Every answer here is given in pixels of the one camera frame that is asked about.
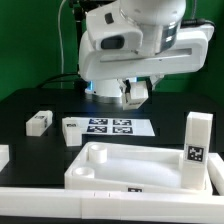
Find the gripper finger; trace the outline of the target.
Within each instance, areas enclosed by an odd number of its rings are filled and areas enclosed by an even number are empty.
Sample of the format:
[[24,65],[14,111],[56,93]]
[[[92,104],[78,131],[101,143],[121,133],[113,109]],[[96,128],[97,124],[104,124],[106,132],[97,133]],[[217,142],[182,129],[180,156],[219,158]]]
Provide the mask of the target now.
[[147,77],[145,79],[147,89],[149,92],[153,91],[156,87],[156,85],[164,78],[163,75],[152,75],[150,77]]
[[119,88],[122,93],[122,103],[126,104],[130,98],[130,89],[131,89],[130,81],[128,79],[125,80],[118,79],[117,82],[119,84]]

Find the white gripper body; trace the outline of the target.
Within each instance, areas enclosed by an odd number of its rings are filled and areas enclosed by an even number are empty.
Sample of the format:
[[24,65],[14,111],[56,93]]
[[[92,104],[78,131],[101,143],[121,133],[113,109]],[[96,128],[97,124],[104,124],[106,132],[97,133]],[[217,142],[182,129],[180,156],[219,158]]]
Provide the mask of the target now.
[[86,81],[181,74],[200,70],[206,59],[214,27],[206,24],[180,29],[175,44],[151,57],[130,51],[93,48],[84,33],[79,51],[79,72]]

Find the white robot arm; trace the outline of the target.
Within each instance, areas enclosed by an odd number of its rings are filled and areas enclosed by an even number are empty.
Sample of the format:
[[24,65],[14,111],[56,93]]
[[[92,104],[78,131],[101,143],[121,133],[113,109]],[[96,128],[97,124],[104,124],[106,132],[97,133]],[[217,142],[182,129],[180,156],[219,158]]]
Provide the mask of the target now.
[[214,27],[184,21],[186,0],[115,0],[86,15],[79,72],[90,99],[135,109],[164,76],[203,67]]

